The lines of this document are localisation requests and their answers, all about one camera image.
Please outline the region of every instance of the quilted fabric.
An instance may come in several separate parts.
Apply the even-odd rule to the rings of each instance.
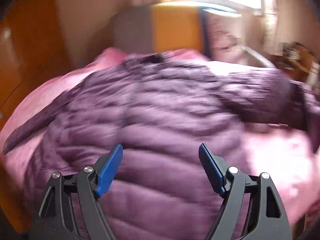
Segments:
[[[206,142],[245,173],[251,171],[240,143],[243,121],[312,130],[317,149],[319,106],[304,91],[274,69],[223,77],[166,54],[129,57],[58,96],[9,136],[5,152],[49,124],[25,176],[25,204],[34,211],[53,172],[79,172],[121,143],[123,161],[100,199],[115,236],[204,239],[221,199],[201,167],[199,145]],[[244,219],[242,212],[236,235]]]

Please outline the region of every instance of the pink blanket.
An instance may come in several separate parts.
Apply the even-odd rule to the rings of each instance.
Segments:
[[[47,106],[61,92],[69,90],[90,73],[120,64],[127,55],[115,48],[106,49],[86,68],[51,79],[30,93],[16,108],[0,132],[0,149],[11,132]],[[201,60],[218,75],[246,71],[249,66],[224,62],[207,62],[208,58],[193,50],[178,50],[173,56],[179,60]],[[23,144],[10,151],[5,157],[9,174],[23,187],[23,178],[28,161],[45,130],[32,135]],[[250,124],[243,134],[248,162],[258,175],[268,172],[284,202],[289,222],[295,223],[317,199],[320,190],[319,157],[314,155],[308,136],[288,127]]]

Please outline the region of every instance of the bed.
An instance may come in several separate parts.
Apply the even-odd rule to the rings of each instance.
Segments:
[[[133,8],[117,15],[113,20],[114,46],[116,48],[106,49],[87,67],[51,79],[30,93],[16,108],[1,130],[0,149],[3,149],[6,139],[16,128],[51,103],[63,91],[70,90],[90,73],[119,65],[131,53],[148,54],[178,49],[172,53],[175,60],[201,62],[206,64],[216,75],[228,75],[232,72],[243,72],[256,68],[211,60],[200,46],[201,39],[196,38],[196,34],[202,34],[199,34],[197,28],[193,28],[194,25],[201,27],[200,23],[194,22],[194,17],[198,17],[198,8],[190,8],[192,9],[186,9],[185,5],[175,7],[160,5],[154,8]],[[177,12],[181,11],[183,13],[177,17]],[[174,37],[170,38],[159,34],[160,32],[172,34],[168,28],[179,25],[179,23],[171,21],[172,14],[175,14],[179,21],[191,18],[189,25],[184,28],[193,29],[194,33],[190,34],[186,45],[177,43],[184,39],[181,38],[181,35],[185,33],[183,30],[180,34],[176,32]],[[166,28],[163,27],[164,25],[161,25],[162,27],[157,25],[153,29],[151,25],[156,25],[157,22],[167,22]],[[258,58],[263,66],[274,67],[257,52],[246,46],[241,48],[247,54]],[[23,144],[15,147],[5,156],[5,167],[20,189],[24,186],[24,175],[28,161],[44,133],[45,129],[30,136]],[[284,202],[289,222],[291,225],[295,224],[317,201],[320,190],[320,159],[310,144],[308,134],[283,125],[247,124],[242,136],[242,143],[247,150],[248,162],[254,171],[253,175],[258,175],[263,171],[267,171],[271,175]]]

